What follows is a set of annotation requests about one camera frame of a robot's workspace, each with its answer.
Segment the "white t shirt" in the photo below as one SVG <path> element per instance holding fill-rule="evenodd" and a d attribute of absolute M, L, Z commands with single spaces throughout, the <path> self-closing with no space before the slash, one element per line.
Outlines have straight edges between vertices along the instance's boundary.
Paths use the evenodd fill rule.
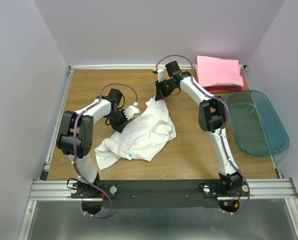
<path fill-rule="evenodd" d="M 139 117 L 131 121 L 121 133 L 115 132 L 95 148 L 99 170 L 111 167 L 119 159 L 150 162 L 176 136 L 166 102 L 151 98 Z"/>

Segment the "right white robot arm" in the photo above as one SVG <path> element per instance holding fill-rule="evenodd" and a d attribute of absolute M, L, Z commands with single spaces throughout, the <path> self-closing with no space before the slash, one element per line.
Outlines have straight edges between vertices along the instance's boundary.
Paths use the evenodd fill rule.
<path fill-rule="evenodd" d="M 205 90 L 188 71 L 182 71 L 176 61 L 168 63 L 166 69 L 155 66 L 157 75 L 156 100 L 170 96 L 175 89 L 186 92 L 198 105 L 198 124 L 213 144 L 219 165 L 219 191 L 230 196 L 239 187 L 250 194 L 249 184 L 236 164 L 226 137 L 225 126 L 228 106 L 221 97 Z"/>

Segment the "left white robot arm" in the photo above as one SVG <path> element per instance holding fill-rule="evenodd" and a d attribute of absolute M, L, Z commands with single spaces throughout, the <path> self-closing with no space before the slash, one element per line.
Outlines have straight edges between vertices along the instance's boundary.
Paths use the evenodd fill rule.
<path fill-rule="evenodd" d="M 56 147 L 67 155 L 78 174 L 78 181 L 84 183 L 82 191 L 93 198 L 100 190 L 96 182 L 98 173 L 93 166 L 90 151 L 93 144 L 93 126 L 106 118 L 106 125 L 116 132 L 122 132 L 131 118 L 120 107 L 124 95 L 118 89 L 110 89 L 107 96 L 97 97 L 93 103 L 77 111 L 65 111 L 62 116 Z"/>

